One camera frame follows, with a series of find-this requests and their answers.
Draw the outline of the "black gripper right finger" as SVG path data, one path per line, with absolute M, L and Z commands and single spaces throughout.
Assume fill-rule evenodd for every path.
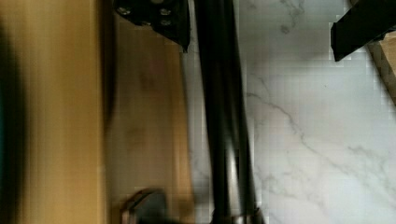
M 331 29 L 336 62 L 389 33 L 396 24 L 396 0 L 357 0 Z

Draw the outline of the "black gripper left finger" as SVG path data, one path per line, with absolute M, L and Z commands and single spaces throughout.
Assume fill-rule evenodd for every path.
M 191 20 L 188 0 L 113 0 L 113 8 L 125 20 L 152 30 L 188 50 Z

